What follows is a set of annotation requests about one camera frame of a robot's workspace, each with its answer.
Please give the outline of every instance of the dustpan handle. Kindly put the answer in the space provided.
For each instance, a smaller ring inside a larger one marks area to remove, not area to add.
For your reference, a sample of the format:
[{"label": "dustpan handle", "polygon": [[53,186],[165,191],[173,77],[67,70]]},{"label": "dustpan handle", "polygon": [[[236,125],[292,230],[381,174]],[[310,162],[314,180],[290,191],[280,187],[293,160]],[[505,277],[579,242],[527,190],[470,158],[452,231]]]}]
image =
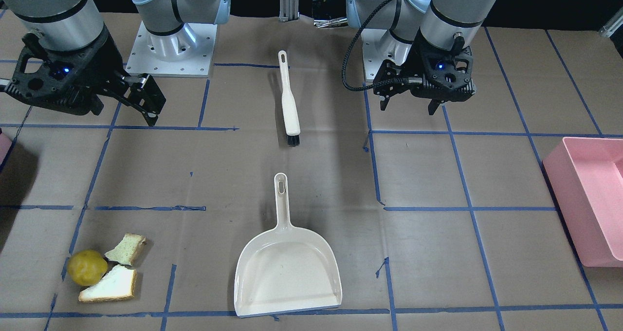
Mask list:
[{"label": "dustpan handle", "polygon": [[276,227],[286,229],[290,227],[290,201],[288,198],[288,177],[283,173],[275,175],[275,204],[276,204]]}]

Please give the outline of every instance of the white dustpan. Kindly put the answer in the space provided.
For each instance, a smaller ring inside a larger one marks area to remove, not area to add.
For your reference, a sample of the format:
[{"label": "white dustpan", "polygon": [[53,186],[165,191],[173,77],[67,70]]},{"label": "white dustpan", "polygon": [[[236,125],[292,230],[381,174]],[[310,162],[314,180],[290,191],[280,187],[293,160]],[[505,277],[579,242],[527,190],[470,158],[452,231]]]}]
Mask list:
[{"label": "white dustpan", "polygon": [[288,178],[275,175],[276,227],[242,250],[234,280],[239,317],[338,307],[342,285],[329,244],[290,222]]}]

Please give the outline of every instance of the brush handle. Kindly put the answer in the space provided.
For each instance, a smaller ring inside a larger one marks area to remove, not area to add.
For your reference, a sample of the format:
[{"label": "brush handle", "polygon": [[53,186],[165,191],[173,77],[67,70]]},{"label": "brush handle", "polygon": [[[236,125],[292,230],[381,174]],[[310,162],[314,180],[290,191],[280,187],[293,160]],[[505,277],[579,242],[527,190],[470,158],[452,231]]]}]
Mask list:
[{"label": "brush handle", "polygon": [[290,222],[290,199],[288,197],[288,177],[283,173],[275,174],[275,205],[276,205],[276,230],[287,229],[292,226]]},{"label": "brush handle", "polygon": [[281,105],[283,109],[283,122],[285,124],[285,133],[289,136],[296,136],[301,133],[301,126],[298,123],[298,111],[296,111],[294,94],[292,94],[292,90],[290,89],[288,56],[283,50],[281,50],[277,54],[277,56],[279,58],[279,70],[281,72]]}]

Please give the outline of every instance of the metal mounting plate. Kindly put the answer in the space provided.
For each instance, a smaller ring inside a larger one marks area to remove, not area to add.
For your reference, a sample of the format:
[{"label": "metal mounting plate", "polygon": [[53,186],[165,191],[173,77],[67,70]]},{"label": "metal mounting plate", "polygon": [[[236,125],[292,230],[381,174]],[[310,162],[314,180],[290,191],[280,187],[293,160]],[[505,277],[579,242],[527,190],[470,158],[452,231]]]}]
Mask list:
[{"label": "metal mounting plate", "polygon": [[385,29],[364,29],[361,32],[366,82],[372,82],[376,78],[376,73],[384,60],[390,59],[401,65],[407,58],[411,45],[401,44],[388,35]]},{"label": "metal mounting plate", "polygon": [[189,25],[198,38],[199,47],[196,54],[184,60],[169,62],[160,60],[149,49],[147,45],[149,33],[141,22],[125,70],[132,75],[148,73],[152,76],[209,78],[217,25],[202,23],[189,23]]}]

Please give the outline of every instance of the black bristles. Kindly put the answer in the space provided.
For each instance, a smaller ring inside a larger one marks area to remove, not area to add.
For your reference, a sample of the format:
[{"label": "black bristles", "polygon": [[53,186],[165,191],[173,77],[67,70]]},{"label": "black bristles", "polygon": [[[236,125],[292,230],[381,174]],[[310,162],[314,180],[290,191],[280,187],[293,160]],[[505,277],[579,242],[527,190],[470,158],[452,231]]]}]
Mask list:
[{"label": "black bristles", "polygon": [[288,135],[288,146],[298,146],[301,143],[301,139],[298,137],[298,135],[296,136],[289,136]]}]

